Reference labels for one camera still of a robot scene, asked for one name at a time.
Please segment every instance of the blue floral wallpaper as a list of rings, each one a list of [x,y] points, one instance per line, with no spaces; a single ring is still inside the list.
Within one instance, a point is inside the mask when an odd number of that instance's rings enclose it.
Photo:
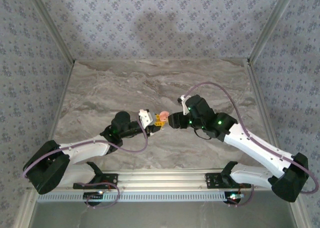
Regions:
[[[70,67],[30,0],[0,0],[0,227],[12,226],[25,162],[49,136]]]
[[[309,157],[320,179],[320,0],[291,0],[254,64],[281,147]],[[306,188],[314,187],[309,180]],[[320,192],[305,195],[320,227]]]
[[[277,0],[43,0],[76,60],[248,57]]]

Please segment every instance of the white cable tray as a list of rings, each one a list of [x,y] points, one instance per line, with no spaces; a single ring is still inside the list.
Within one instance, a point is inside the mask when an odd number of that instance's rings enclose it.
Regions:
[[[83,192],[50,192],[39,195],[38,202],[83,202]],[[95,202],[112,202],[117,192],[103,194],[102,199]],[[118,202],[222,202],[226,201],[224,191],[179,191],[179,192],[135,192],[126,191],[120,194]]]

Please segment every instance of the patterned wallpaper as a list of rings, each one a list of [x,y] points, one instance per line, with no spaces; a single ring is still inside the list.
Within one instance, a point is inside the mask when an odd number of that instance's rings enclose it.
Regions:
[[[14,222],[25,162],[49,136],[70,70],[30,0],[0,0],[0,227]]]
[[[320,0],[291,0],[254,64],[281,147],[302,152],[320,179]],[[314,187],[312,180],[306,188]],[[320,227],[320,192],[305,195]]]
[[[277,0],[43,0],[76,60],[248,57]]]

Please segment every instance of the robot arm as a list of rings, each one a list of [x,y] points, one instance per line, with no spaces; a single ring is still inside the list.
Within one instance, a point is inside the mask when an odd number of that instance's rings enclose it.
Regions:
[[[226,113],[215,113],[199,95],[186,98],[181,96],[178,101],[182,104],[183,112],[169,116],[168,121],[172,128],[203,130],[210,138],[242,150],[264,166],[246,166],[231,161],[221,172],[222,180],[226,184],[231,186],[234,183],[247,183],[271,188],[283,200],[288,202],[296,200],[309,176],[287,160],[308,169],[308,159],[303,154],[298,153],[293,156],[248,131],[251,138],[280,154],[280,157],[268,152],[247,137],[236,119]]]
[[[47,141],[25,164],[24,173],[40,195],[56,187],[69,187],[75,183],[99,183],[104,178],[94,163],[77,163],[92,157],[108,155],[117,149],[125,150],[121,147],[123,138],[144,133],[147,139],[165,124],[157,114],[149,110],[140,110],[138,119],[139,121],[131,121],[127,112],[120,111],[111,121],[111,125],[93,138],[66,144],[57,144],[54,140]]]

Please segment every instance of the black mounting bracket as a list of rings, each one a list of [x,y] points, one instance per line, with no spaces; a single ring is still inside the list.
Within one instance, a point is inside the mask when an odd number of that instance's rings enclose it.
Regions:
[[[92,181],[93,181],[92,183],[109,182],[111,184],[117,185],[118,184],[118,174],[116,174],[116,173],[100,174],[99,181],[97,181],[95,179],[93,179]],[[82,186],[78,183],[74,183],[73,189],[75,189],[75,190],[105,190],[105,189],[113,190],[116,188],[114,188],[111,185],[105,185],[105,184],[95,185],[95,186],[88,186],[88,185]]]
[[[251,184],[238,184],[235,181],[228,184],[223,181],[221,173],[206,173],[205,182],[207,189],[242,189],[251,188]]]
[[[85,192],[83,193],[82,198],[87,200],[89,196],[92,196],[90,200],[101,200],[104,198],[104,194],[100,194],[99,192]],[[88,201],[88,204],[92,207],[99,205],[101,201]]]
[[[224,192],[224,196],[227,198],[226,201],[224,201],[225,204],[228,204],[228,205],[238,205],[241,201],[241,198],[236,198],[236,199],[229,199],[228,197],[230,197],[231,195],[234,195],[235,193],[232,192],[232,191],[225,191]]]

